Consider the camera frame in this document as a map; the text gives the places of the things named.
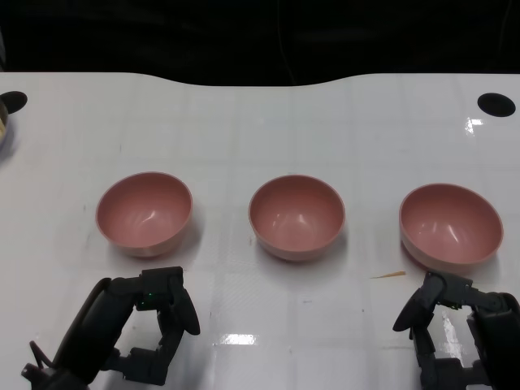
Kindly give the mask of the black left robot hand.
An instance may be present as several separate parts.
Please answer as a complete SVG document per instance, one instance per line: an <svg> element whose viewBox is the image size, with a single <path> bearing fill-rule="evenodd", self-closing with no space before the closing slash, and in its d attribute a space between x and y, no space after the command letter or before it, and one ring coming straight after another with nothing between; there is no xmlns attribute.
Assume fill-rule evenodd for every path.
<svg viewBox="0 0 520 390"><path fill-rule="evenodd" d="M157 313L161 339L156 349L133 348L125 357L115 344L134 310ZM180 266L144 270L133 278L104 278L73 320L53 364L86 384L99 371L118 371L126 380L163 386L185 332L196 336L201 329Z"/></svg>

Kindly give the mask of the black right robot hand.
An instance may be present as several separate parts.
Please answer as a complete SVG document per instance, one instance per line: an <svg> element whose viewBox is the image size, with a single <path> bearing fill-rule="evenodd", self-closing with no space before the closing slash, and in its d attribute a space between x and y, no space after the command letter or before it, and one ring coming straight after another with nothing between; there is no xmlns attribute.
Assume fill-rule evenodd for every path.
<svg viewBox="0 0 520 390"><path fill-rule="evenodd" d="M422 389L519 388L518 301L509 293L481 292L472 284L459 275L428 271L393 325L395 332L409 331L414 342ZM428 327L437 306L471 308L467 323L479 353L471 367L455 357L435 357Z"/></svg>

